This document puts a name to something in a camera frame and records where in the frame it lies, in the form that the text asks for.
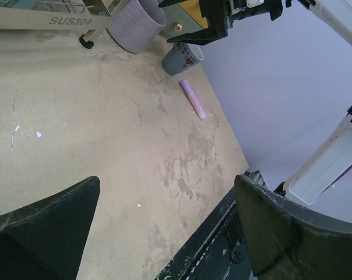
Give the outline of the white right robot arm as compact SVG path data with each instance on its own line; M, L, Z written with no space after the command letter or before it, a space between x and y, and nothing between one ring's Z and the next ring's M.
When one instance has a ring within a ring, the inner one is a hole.
M250 164L304 206L352 168L352 1L161 1L200 24L204 69Z

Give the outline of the lilac mug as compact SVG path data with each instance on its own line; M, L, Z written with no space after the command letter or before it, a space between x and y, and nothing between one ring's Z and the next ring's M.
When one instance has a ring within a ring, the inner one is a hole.
M166 25L156 0L132 0L107 27L109 35L130 53L140 53Z

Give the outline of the grey mug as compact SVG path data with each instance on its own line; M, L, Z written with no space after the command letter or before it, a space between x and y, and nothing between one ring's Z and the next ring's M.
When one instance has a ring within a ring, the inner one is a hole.
M162 59L163 70L175 76L203 61L203 53L198 45L175 43Z

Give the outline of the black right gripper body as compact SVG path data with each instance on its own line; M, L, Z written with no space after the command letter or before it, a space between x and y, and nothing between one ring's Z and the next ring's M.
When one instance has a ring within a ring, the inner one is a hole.
M283 12L283 1L199 1L208 29L227 30L233 21L268 13L271 20Z

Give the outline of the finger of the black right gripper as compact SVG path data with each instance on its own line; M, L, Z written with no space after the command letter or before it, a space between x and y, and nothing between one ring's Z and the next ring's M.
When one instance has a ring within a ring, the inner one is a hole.
M217 25L193 33L185 33L176 37L172 37L167 39L167 43L188 43L205 46L209 43L220 40L225 36L226 27L223 25Z
M185 0L163 0L158 4L159 8L165 8L168 6L176 5L178 3L184 2Z

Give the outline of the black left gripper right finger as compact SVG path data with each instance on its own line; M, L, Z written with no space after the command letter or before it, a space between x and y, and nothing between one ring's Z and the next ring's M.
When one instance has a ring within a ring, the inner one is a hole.
M352 279L352 223L299 205L244 175L238 216L258 279Z

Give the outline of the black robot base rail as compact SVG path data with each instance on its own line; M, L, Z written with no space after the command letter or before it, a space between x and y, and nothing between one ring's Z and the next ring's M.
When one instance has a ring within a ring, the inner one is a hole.
M250 273L231 189L156 279L249 279Z

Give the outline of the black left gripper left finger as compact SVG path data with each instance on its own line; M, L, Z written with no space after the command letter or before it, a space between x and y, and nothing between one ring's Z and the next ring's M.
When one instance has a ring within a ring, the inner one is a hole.
M0 216L0 279L76 279L100 195L88 177Z

